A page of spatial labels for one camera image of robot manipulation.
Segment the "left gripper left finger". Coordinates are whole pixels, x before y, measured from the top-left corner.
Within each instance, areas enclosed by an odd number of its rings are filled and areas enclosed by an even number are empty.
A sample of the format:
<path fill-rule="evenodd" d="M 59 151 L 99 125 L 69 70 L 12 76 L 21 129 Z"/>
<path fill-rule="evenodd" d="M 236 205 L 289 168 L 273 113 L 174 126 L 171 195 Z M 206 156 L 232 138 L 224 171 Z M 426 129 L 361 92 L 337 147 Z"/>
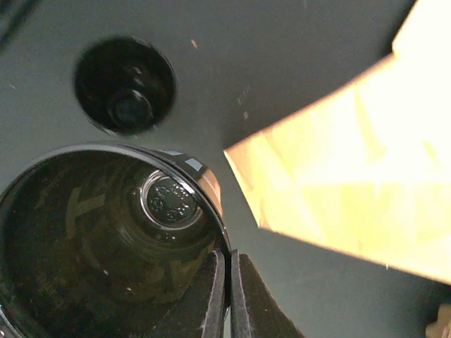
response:
<path fill-rule="evenodd" d="M 220 251 L 205 257 L 190 286 L 154 328 L 155 337 L 222 337 L 226 262 Z"/>

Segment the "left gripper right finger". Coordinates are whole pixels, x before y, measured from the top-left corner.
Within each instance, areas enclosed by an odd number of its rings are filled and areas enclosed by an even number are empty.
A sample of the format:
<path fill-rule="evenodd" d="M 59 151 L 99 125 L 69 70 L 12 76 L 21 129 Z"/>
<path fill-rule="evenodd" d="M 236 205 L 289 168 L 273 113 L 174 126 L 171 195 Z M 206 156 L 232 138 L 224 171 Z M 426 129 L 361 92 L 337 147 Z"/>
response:
<path fill-rule="evenodd" d="M 232 252 L 230 276 L 232 337 L 304 336 L 279 308 L 247 254 Z"/>

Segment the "black paper cup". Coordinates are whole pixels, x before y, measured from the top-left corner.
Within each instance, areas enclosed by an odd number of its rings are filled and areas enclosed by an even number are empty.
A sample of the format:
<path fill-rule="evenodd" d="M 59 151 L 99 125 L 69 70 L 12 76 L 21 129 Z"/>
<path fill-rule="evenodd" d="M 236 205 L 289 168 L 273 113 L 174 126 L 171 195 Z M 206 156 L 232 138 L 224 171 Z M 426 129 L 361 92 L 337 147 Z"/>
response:
<path fill-rule="evenodd" d="M 177 151 L 82 144 L 1 194 L 2 337 L 155 337 L 207 254 L 230 241 L 221 188 Z"/>

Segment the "orange paper bag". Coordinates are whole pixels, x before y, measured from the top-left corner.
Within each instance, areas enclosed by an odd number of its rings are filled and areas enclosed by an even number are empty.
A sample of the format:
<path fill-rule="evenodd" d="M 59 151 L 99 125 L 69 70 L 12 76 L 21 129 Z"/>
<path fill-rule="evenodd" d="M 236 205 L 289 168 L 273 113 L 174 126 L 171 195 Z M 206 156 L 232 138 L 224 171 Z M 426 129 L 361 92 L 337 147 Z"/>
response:
<path fill-rule="evenodd" d="M 450 2 L 417 1 L 392 52 L 225 150 L 257 225 L 450 282 Z"/>

